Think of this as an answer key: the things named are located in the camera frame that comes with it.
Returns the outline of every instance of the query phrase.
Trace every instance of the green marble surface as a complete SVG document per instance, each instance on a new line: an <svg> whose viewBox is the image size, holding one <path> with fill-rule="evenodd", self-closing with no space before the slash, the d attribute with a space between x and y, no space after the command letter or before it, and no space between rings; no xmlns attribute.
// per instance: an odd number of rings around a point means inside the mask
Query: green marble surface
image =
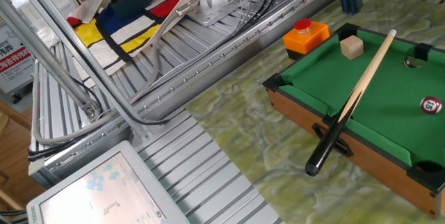
<svg viewBox="0 0 445 224"><path fill-rule="evenodd" d="M351 17L335 1L312 19L331 32L346 22L381 33L394 28L399 38L445 48L443 5L364 0L363 11ZM274 110L261 85L291 63L278 40L186 107L283 221L445 223L445 217L431 219L336 152L318 176L305 174L317 140Z"/></svg>

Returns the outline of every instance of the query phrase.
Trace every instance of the black cue tip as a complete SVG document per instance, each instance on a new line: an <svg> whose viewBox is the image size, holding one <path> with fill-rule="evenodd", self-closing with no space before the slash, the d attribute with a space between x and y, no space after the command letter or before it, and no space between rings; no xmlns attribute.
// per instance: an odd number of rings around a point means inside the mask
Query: black cue tip
<svg viewBox="0 0 445 224"><path fill-rule="evenodd" d="M310 156L309 160L307 160L306 166L305 166L305 172L308 176L316 176L320 170L323 164L325 163L327 157L329 156L329 153L331 153L332 148L334 147L337 139L340 137L340 134L344 130L346 124L349 121L349 118L353 114L353 111L355 109L355 105L357 105L359 99L360 99L361 93L355 98L355 102L349 109L345 109L349 99L346 100L346 103L343 105L343 108L341 108L340 112L335 116L334 121L332 122L332 125L327 130L326 134L322 137L320 143L318 143L317 147L315 148L314 152ZM344 110L348 110L345 116L340 119L341 113Z"/></svg>

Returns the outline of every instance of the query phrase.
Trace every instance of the red patch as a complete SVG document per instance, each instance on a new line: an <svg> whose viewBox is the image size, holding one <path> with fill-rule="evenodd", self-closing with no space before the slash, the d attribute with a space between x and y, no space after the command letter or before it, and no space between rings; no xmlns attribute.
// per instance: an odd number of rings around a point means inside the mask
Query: red patch
<svg viewBox="0 0 445 224"><path fill-rule="evenodd" d="M80 19L74 18L74 17L68 17L67 18L68 23L70 23L70 25L72 27L76 27L80 24L82 24L82 21Z"/></svg>
<svg viewBox="0 0 445 224"><path fill-rule="evenodd" d="M167 16L170 12L172 12L173 8L175 8L176 4L178 4L179 0L167 0L163 3L157 5L155 8L151 9L151 14L163 18Z"/></svg>

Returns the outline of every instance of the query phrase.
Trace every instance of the white tablet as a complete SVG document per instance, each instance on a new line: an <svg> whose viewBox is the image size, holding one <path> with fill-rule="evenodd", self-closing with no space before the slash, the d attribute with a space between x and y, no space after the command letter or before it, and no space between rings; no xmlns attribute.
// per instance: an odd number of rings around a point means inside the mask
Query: white tablet
<svg viewBox="0 0 445 224"><path fill-rule="evenodd" d="M187 224L127 141L53 186L26 207L32 224Z"/></svg>

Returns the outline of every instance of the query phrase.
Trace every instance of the billiard ball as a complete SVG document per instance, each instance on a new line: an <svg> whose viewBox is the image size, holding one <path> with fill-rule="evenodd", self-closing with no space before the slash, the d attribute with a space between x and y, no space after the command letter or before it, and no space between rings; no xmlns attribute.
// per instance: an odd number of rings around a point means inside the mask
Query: billiard ball
<svg viewBox="0 0 445 224"><path fill-rule="evenodd" d="M423 98L423 100L420 102L420 108L425 113L439 113L440 109L442 109L442 103L436 97L428 96Z"/></svg>

